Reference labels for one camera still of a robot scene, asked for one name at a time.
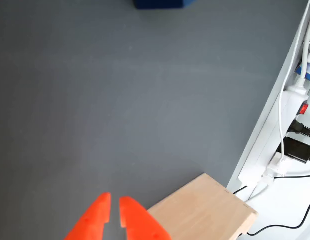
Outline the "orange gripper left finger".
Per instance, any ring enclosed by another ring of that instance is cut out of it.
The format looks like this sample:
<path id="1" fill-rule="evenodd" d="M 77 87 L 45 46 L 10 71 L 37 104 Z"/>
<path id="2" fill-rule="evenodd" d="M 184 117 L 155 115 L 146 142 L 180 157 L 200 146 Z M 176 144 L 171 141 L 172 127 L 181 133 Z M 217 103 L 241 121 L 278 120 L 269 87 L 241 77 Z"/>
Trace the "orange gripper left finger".
<path id="1" fill-rule="evenodd" d="M 101 240 L 104 224 L 109 222 L 111 194 L 104 192 L 87 208 L 64 238 L 65 240 Z"/>

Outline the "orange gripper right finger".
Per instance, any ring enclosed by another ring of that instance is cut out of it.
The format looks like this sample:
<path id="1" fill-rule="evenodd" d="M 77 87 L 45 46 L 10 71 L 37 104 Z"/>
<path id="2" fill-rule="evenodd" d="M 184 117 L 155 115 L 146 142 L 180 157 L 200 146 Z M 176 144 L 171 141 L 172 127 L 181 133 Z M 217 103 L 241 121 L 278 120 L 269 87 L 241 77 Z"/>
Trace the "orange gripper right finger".
<path id="1" fill-rule="evenodd" d="M 121 228 L 127 240 L 170 240 L 169 233 L 142 205 L 129 196 L 119 198 Z"/>

